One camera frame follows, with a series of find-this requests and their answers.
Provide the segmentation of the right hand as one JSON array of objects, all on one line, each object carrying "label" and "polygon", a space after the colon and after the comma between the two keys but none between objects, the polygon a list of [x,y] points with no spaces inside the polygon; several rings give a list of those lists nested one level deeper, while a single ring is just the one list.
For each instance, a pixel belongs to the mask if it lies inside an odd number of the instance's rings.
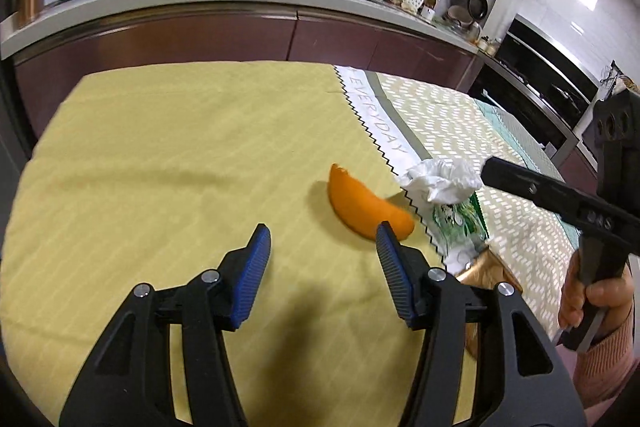
[{"label": "right hand", "polygon": [[596,339],[600,340],[614,333],[629,317],[634,307],[634,280],[629,268],[625,267],[619,277],[585,286],[578,280],[579,269],[580,251],[574,251],[562,287],[559,325],[561,329],[579,326],[585,303],[591,303],[606,311],[596,334]]}]

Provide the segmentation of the pink-sleeved right forearm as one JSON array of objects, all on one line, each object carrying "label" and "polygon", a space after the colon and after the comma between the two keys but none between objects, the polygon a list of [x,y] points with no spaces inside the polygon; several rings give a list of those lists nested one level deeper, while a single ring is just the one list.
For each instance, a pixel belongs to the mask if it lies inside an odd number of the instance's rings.
[{"label": "pink-sleeved right forearm", "polygon": [[631,314],[618,329],[584,353],[578,353],[573,383],[590,421],[595,421],[630,382],[639,360],[634,356]]}]

